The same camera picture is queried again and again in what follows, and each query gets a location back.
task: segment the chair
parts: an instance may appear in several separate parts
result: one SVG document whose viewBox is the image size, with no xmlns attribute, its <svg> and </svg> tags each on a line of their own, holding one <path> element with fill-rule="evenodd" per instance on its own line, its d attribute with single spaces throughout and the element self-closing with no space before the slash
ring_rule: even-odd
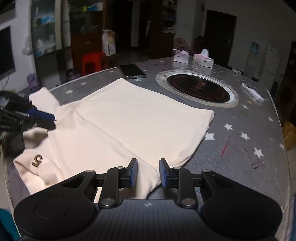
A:
<svg viewBox="0 0 296 241">
<path fill-rule="evenodd" d="M 82 57 L 82 75 L 91 74 L 103 69 L 102 62 L 105 61 L 103 52 L 93 52 L 83 55 Z"/>
</svg>

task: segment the cream garment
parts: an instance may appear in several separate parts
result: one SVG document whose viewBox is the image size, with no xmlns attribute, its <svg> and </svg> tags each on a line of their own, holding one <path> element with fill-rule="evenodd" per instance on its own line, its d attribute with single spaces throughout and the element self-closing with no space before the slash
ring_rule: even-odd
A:
<svg viewBox="0 0 296 241">
<path fill-rule="evenodd" d="M 189 107 L 124 79 L 61 107 L 45 88 L 30 100 L 38 109 L 54 113 L 57 120 L 57 128 L 48 135 L 41 128 L 24 132 L 29 149 L 14 160 L 31 194 L 87 169 L 104 173 L 127 166 L 135 157 L 139 162 L 136 190 L 128 195 L 146 198 L 160 183 L 159 159 L 182 166 L 214 116 L 212 110 Z M 36 154 L 43 157 L 37 168 L 31 165 Z"/>
</svg>

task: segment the smartphone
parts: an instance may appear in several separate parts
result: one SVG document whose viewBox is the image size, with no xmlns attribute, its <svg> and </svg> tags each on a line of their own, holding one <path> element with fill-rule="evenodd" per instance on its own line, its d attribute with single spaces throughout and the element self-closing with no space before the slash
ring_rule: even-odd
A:
<svg viewBox="0 0 296 241">
<path fill-rule="evenodd" d="M 119 68 L 123 72 L 124 78 L 127 80 L 146 78 L 144 72 L 140 70 L 139 67 L 135 64 L 120 65 Z"/>
</svg>

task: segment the table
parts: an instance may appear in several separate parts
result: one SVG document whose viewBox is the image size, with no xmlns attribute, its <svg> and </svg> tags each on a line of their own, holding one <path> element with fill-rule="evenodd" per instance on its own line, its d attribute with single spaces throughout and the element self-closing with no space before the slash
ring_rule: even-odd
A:
<svg viewBox="0 0 296 241">
<path fill-rule="evenodd" d="M 276 237 L 284 240 L 289 215 L 289 166 L 281 125 L 268 92 L 252 80 L 214 65 L 208 75 L 231 86 L 237 92 L 239 102 L 233 108 L 207 106 L 168 91 L 155 79 L 158 73 L 172 69 L 204 72 L 205 69 L 192 62 L 192 59 L 188 64 L 174 62 L 171 57 L 154 59 L 137 63 L 137 66 L 146 73 L 147 78 L 128 80 L 132 84 L 192 107 L 214 111 L 215 116 L 208 130 L 209 139 L 213 137 L 214 140 L 204 139 L 184 167 L 192 173 L 211 169 L 276 200 L 283 210 L 283 221 Z M 70 81 L 51 92 L 62 105 L 80 100 L 121 77 L 123 75 L 116 67 Z M 249 84 L 266 101 L 262 104 L 255 103 L 243 89 L 242 83 Z M 20 134 L 7 136 L 4 140 L 4 165 L 13 207 L 29 195 L 13 165 L 13 159 L 23 149 Z M 148 198 L 163 199 L 175 196 L 176 191 L 158 187 Z"/>
</svg>

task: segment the cabinet door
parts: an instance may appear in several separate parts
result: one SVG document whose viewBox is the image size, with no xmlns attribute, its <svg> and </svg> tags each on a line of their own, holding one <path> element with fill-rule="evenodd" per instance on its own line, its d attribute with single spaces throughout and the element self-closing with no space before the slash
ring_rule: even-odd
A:
<svg viewBox="0 0 296 241">
<path fill-rule="evenodd" d="M 32 0 L 31 26 L 35 57 L 62 48 L 62 0 Z"/>
</svg>

